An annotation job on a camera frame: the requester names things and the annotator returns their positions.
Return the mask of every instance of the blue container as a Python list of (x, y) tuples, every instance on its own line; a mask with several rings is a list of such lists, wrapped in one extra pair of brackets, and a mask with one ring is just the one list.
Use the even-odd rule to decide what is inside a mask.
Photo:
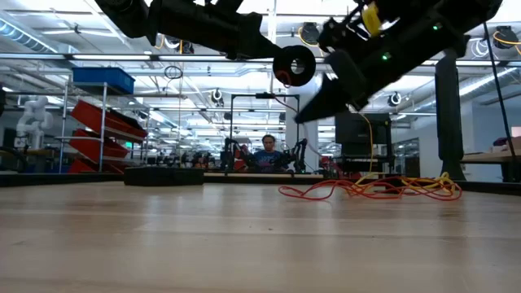
[(135, 80), (121, 68), (73, 68), (74, 85), (91, 94), (103, 94), (103, 83), (109, 94), (133, 94)]

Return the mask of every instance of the person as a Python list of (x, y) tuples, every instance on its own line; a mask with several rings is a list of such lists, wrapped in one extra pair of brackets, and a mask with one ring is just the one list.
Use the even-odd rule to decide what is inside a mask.
[(275, 169), (272, 161), (280, 158), (282, 153), (275, 150), (275, 137), (270, 134), (266, 134), (262, 138), (262, 144), (264, 145), (263, 151), (258, 151), (254, 154), (257, 165), (261, 173), (274, 173), (274, 172), (286, 172), (289, 168), (287, 165), (283, 165), (279, 169)]

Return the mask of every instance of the blue shirt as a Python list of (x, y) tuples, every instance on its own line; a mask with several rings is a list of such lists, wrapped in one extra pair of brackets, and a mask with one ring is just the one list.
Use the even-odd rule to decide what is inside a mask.
[(272, 160), (276, 160), (280, 158), (282, 155), (282, 152), (280, 151), (274, 151), (274, 152), (267, 152), (267, 151), (258, 151), (254, 154), (255, 159), (257, 161), (257, 165), (259, 166), (259, 169), (262, 173), (274, 173), (274, 172), (280, 172), (282, 170), (275, 170), (275, 167), (271, 164)]

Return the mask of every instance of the white robot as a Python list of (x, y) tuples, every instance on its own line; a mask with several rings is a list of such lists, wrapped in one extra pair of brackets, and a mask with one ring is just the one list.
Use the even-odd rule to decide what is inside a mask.
[[(31, 150), (42, 148), (43, 129), (50, 129), (53, 125), (53, 117), (51, 113), (46, 112), (46, 104), (47, 97), (25, 102), (24, 115), (16, 125), (16, 148), (30, 147)], [(31, 145), (28, 144), (30, 134), (32, 134)]]

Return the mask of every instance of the black box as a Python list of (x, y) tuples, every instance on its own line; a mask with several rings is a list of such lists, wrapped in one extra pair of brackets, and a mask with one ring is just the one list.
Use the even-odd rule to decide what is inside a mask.
[(204, 170), (168, 167), (126, 168), (127, 186), (194, 186), (203, 185)]

